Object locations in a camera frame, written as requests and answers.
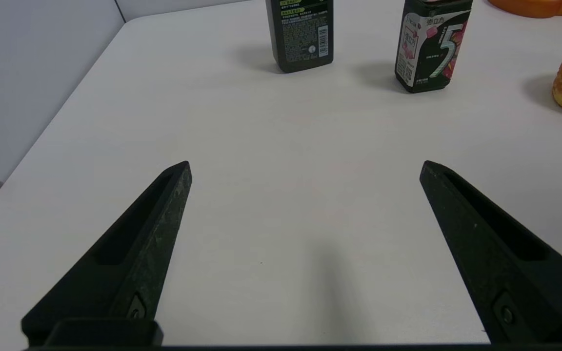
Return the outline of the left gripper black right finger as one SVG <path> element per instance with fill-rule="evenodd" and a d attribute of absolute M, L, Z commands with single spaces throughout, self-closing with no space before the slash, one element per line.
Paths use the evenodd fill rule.
<path fill-rule="evenodd" d="M 562 345 L 562 255 L 452 169 L 420 184 L 491 344 Z"/>

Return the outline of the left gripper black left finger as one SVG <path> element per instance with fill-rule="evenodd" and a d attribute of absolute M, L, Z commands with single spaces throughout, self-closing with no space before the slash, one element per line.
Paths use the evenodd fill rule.
<path fill-rule="evenodd" d="M 163 171 L 21 321 L 31 348 L 159 347 L 155 321 L 192 173 Z"/>

